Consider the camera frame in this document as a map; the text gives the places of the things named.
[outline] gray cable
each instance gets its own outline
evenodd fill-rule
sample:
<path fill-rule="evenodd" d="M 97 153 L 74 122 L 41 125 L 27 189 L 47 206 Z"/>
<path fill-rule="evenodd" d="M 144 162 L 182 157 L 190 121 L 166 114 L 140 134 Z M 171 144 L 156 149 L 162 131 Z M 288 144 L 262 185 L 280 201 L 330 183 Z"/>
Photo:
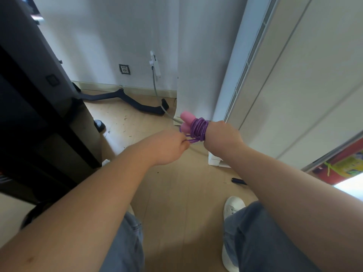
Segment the gray cable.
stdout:
<path fill-rule="evenodd" d="M 182 123 L 183 123 L 183 121 L 180 121 L 180 120 L 178 120 L 178 119 L 175 119 L 175 118 L 174 118 L 174 117 L 172 117 L 170 114 L 168 114 L 168 112 L 164 109 L 164 107 L 163 107 L 163 102 L 161 101 L 161 98 L 157 95 L 157 88 L 156 88 L 156 86 L 155 86 L 155 73 L 154 73 L 154 66 L 152 66 L 152 67 L 151 67 L 151 69 L 152 69 L 152 82 L 154 83 L 154 91 L 155 91 L 155 95 L 157 96 L 157 99 L 158 99 L 158 100 L 159 100 L 159 102 L 160 102 L 161 109 L 163 109 L 163 111 L 166 113 L 166 115 L 167 115 L 168 117 L 170 117 L 171 119 L 173 119 L 175 122 L 178 122 L 178 123 L 182 124 Z"/>

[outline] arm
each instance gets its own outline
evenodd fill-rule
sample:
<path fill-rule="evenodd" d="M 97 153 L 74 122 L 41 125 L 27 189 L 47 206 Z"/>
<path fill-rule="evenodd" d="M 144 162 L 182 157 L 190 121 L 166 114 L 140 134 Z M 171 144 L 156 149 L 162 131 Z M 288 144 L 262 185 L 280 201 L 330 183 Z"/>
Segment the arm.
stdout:
<path fill-rule="evenodd" d="M 204 146 L 230 165 L 291 241 L 322 270 L 363 267 L 363 202 L 243 144 L 210 122 Z"/>
<path fill-rule="evenodd" d="M 128 147 L 0 249 L 0 271 L 98 271 L 147 170 L 189 147 L 168 130 Z"/>

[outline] person's left hand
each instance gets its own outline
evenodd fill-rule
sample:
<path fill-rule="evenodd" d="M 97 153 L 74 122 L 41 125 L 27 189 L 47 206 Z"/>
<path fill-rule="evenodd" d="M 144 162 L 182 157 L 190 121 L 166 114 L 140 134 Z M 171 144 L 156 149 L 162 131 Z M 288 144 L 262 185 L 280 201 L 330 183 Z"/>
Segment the person's left hand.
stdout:
<path fill-rule="evenodd" d="M 147 149 L 151 155 L 152 165 L 165 165 L 178 160 L 182 153 L 189 148 L 186 136 L 176 130 L 164 130 L 155 133 L 140 142 L 141 147 Z"/>

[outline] white sneaker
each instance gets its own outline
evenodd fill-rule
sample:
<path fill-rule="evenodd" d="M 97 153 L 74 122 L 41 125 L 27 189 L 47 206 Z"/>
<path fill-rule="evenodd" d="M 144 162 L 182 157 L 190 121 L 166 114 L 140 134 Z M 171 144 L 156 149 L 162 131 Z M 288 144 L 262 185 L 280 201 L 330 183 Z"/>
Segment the white sneaker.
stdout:
<path fill-rule="evenodd" d="M 246 207 L 246 205 L 243 200 L 237 196 L 230 196 L 224 204 L 223 218 L 226 219 L 228 216 L 233 215 L 244 207 Z"/>
<path fill-rule="evenodd" d="M 222 262 L 224 265 L 224 268 L 227 269 L 227 271 L 229 272 L 239 272 L 239 269 L 237 266 L 234 266 L 232 261 L 230 260 L 227 250 L 225 248 L 225 246 L 223 245 L 222 248 Z"/>
<path fill-rule="evenodd" d="M 131 207 L 131 204 L 129 204 L 129 207 L 127 208 L 127 211 L 131 213 L 132 215 L 135 215 L 133 208 Z"/>

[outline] wall socket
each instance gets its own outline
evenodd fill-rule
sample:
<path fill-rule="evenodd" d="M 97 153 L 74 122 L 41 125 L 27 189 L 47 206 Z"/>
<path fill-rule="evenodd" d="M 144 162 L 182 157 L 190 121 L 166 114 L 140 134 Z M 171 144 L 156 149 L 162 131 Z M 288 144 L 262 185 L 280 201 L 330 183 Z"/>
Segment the wall socket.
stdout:
<path fill-rule="evenodd" d="M 119 65 L 119 67 L 120 67 L 120 72 L 122 73 L 122 74 L 131 74 L 130 73 L 130 68 L 129 68 L 129 65 L 122 65 L 122 64 L 118 64 Z"/>

